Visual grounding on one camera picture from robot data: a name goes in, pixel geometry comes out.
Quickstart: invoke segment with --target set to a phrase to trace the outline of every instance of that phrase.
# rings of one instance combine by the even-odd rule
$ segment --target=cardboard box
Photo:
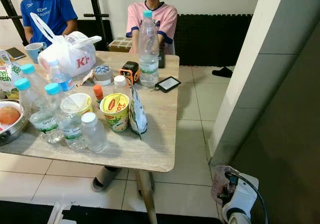
[[[127,37],[118,37],[109,44],[110,52],[128,53],[131,47],[131,38]]]

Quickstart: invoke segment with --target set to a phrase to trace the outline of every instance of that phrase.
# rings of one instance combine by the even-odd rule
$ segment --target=smartphone
[[[173,88],[177,87],[180,85],[181,82],[175,79],[173,76],[169,76],[168,78],[158,82],[155,84],[156,89],[160,89],[164,93],[167,93],[171,91]]]
[[[26,55],[19,51],[17,48],[12,47],[6,50],[15,60],[18,60],[20,58],[24,58]]]

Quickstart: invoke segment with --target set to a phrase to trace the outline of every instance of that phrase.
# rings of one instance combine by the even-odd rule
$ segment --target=phone screen
[[[167,80],[164,80],[163,82],[160,82],[158,85],[161,86],[162,88],[168,90],[171,87],[179,84],[179,82],[173,78],[169,78]]]
[[[24,58],[26,55],[19,51],[17,48],[12,47],[10,49],[6,50],[15,60],[19,59],[19,58]]]

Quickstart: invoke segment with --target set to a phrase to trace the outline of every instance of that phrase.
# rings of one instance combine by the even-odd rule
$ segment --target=large water bottle
[[[31,87],[37,89],[41,94],[45,94],[45,86],[48,84],[47,80],[41,75],[36,73],[35,66],[33,64],[25,64],[21,66],[21,70],[25,77],[29,80]]]
[[[88,148],[95,153],[102,152],[108,143],[106,130],[102,122],[93,112],[83,114],[81,121],[81,131]]]
[[[45,86],[45,91],[50,97],[51,106],[55,112],[56,123],[63,131],[65,142],[74,150],[82,150],[87,147],[86,141],[81,132],[81,117],[77,115],[76,110],[80,110],[77,104],[63,92],[61,92],[58,83],[50,83]],[[68,110],[61,109],[61,103],[67,103]]]
[[[152,20],[152,11],[145,10],[143,16],[138,44],[140,82],[143,86],[154,88],[159,81],[159,40]]]
[[[59,65],[59,61],[55,59],[48,61],[48,64],[50,65],[49,79],[51,82],[58,83],[61,90],[67,95],[76,93],[75,84],[72,81],[71,76],[63,72]]]
[[[32,88],[27,78],[15,81],[14,85],[19,90],[23,111],[26,111],[29,121],[41,132],[42,138],[51,144],[59,142],[64,136],[58,129],[55,112],[49,106],[48,99]]]

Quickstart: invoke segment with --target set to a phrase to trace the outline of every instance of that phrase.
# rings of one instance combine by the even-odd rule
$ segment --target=blue t-shirt
[[[23,25],[32,27],[33,37],[30,43],[52,43],[41,33],[32,20],[30,13],[37,14],[53,31],[61,35],[67,27],[67,21],[78,19],[70,0],[23,0],[20,4]]]

